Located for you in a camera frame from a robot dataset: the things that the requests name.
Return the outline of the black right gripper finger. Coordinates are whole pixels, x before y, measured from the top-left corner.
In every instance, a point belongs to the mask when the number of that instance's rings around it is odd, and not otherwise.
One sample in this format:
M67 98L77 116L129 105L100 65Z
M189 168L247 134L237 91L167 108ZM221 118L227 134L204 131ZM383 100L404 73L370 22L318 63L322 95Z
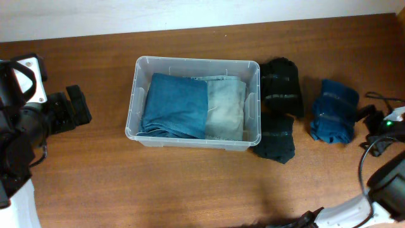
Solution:
M393 144L394 141L391 139L384 139L382 141L376 142L370 149L369 153L374 157L381 156L385 150ZM368 149L371 142L362 142L359 146L363 149Z
M374 115L376 111L377 111L377 109L376 109L375 105L373 105L373 104L369 104L367 106L360 108L356 112L356 122L358 122L370 115Z

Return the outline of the blue taped shirt bundle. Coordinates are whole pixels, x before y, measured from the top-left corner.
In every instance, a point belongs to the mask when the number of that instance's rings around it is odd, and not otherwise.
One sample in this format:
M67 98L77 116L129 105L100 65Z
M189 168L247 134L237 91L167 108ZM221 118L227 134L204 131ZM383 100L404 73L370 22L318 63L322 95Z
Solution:
M349 144L354 138L359 94L333 80L323 79L312 106L310 135L315 141Z

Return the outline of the dark blue jeans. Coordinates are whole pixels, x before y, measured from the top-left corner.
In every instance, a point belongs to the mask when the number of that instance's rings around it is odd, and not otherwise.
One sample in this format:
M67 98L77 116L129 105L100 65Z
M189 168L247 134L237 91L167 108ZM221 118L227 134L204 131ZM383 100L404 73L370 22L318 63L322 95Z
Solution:
M204 139L207 116L205 81L154 73L137 135Z

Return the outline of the light blue jeans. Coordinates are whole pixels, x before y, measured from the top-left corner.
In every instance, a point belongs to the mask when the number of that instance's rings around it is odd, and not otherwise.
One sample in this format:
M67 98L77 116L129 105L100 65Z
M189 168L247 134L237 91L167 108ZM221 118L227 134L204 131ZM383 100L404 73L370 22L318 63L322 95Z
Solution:
M208 85L205 138L241 141L244 129L246 83L236 76L198 77Z

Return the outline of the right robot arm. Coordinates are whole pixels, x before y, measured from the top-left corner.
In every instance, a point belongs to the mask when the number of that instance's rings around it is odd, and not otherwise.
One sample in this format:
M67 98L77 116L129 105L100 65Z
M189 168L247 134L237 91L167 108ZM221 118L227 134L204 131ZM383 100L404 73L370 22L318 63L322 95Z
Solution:
M331 208L306 212L294 227L370 227L404 221L404 153L400 153L363 181L363 165L368 155L379 157L394 143L404 142L404 107L367 115L361 111L370 134L361 147L364 153L358 166L361 194Z

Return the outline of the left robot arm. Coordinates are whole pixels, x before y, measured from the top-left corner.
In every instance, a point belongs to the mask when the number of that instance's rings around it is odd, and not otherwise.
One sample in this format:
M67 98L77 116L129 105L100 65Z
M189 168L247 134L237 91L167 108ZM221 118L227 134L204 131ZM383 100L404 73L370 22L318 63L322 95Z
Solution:
M89 124L78 85L47 94L43 59L1 61L1 227L40 227L31 169L47 158L47 138Z

